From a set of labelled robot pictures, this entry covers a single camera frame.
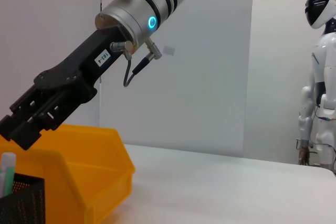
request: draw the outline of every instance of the cable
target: cable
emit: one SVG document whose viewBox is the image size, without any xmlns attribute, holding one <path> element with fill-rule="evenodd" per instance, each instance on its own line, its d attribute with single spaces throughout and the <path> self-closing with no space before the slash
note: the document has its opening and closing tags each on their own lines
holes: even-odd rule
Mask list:
<svg viewBox="0 0 336 224">
<path fill-rule="evenodd" d="M 135 74 L 132 74 L 130 79 L 128 80 L 128 75 L 130 74 L 131 66 L 132 66 L 132 60 L 128 60 L 127 69 L 126 69 L 125 78 L 124 78 L 124 87 L 125 88 L 127 88 L 129 86 L 129 84 L 131 83 L 131 81 L 133 80 L 133 78 L 135 76 Z"/>
<path fill-rule="evenodd" d="M 317 106 L 316 109 L 315 109 L 315 115 L 314 115 L 314 118 L 313 118 L 313 123 L 314 123 L 314 119 L 315 119 L 315 118 L 322 119 L 322 118 L 316 116 L 316 113 L 317 113 L 317 110 L 318 110 L 318 109 L 319 109 L 319 106 Z M 314 143 L 314 142 L 311 140 L 311 138 L 309 138 L 309 141 L 311 141 L 314 145 L 326 145 L 326 146 L 328 146 L 328 147 L 331 147 L 331 148 L 334 150 L 335 155 L 336 155 L 336 149 L 335 149 L 333 146 L 331 146 L 331 145 L 329 145 L 329 144 L 318 144 L 318 143 Z M 334 163 L 333 163 L 333 165 L 332 165 L 332 168 L 333 168 L 333 169 L 334 169 L 334 167 L 335 167 L 335 164 L 336 164 L 336 157 L 335 157 Z"/>
<path fill-rule="evenodd" d="M 328 147 L 331 147 L 333 150 L 334 150 L 334 152 L 335 152 L 335 155 L 336 155 L 336 150 L 335 150 L 335 148 L 333 147 L 333 146 L 331 146 L 330 144 L 317 144 L 317 143 L 314 143 L 313 141 L 311 141 L 314 145 L 326 145 L 326 146 L 328 146 Z M 335 157 L 335 161 L 334 161 L 334 163 L 332 164 L 332 167 L 333 167 L 333 169 L 334 169 L 334 167 L 335 167 L 335 164 L 336 164 L 336 157 Z"/>
<path fill-rule="evenodd" d="M 299 140 L 296 139 L 296 149 L 299 150 L 301 148 L 301 146 L 298 148 L 298 145 L 299 145 Z"/>
<path fill-rule="evenodd" d="M 336 118 L 325 118 L 325 117 L 316 116 L 317 109 L 315 110 L 315 115 L 314 115 L 313 121 L 314 121 L 315 118 L 325 120 L 325 121 L 336 121 Z"/>
</svg>

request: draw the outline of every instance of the black mesh pen holder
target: black mesh pen holder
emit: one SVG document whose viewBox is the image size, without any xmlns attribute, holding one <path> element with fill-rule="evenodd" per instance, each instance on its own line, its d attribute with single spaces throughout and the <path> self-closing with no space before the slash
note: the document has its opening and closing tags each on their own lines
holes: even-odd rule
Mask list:
<svg viewBox="0 0 336 224">
<path fill-rule="evenodd" d="M 13 193 L 0 199 L 0 224 L 45 224 L 44 179 L 15 174 Z"/>
</svg>

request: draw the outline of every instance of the pen cap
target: pen cap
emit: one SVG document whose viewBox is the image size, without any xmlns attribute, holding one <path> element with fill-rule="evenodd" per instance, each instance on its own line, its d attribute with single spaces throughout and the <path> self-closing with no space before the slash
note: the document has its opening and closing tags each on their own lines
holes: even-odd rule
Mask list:
<svg viewBox="0 0 336 224">
<path fill-rule="evenodd" d="M 15 167 L 16 165 L 16 155 L 12 152 L 5 152 L 1 155 L 1 169 L 6 169 L 7 167 Z"/>
</svg>

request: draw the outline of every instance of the table surface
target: table surface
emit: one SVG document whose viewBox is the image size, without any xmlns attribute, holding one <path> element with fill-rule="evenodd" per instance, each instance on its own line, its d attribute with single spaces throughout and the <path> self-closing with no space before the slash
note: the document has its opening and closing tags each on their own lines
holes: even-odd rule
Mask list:
<svg viewBox="0 0 336 224">
<path fill-rule="evenodd" d="M 127 145 L 131 196 L 103 224 L 335 224 L 328 170 Z"/>
</svg>

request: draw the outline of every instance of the humanoid robot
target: humanoid robot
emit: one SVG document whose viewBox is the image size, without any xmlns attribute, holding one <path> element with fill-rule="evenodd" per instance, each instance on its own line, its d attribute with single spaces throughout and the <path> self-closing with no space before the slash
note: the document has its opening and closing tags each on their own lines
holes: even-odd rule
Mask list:
<svg viewBox="0 0 336 224">
<path fill-rule="evenodd" d="M 308 0 L 306 16 L 312 28 L 325 24 L 314 47 L 309 86 L 302 89 L 299 117 L 299 164 L 309 165 L 309 145 L 314 118 L 318 119 L 316 136 L 320 166 L 334 171 L 336 160 L 336 1 Z"/>
</svg>

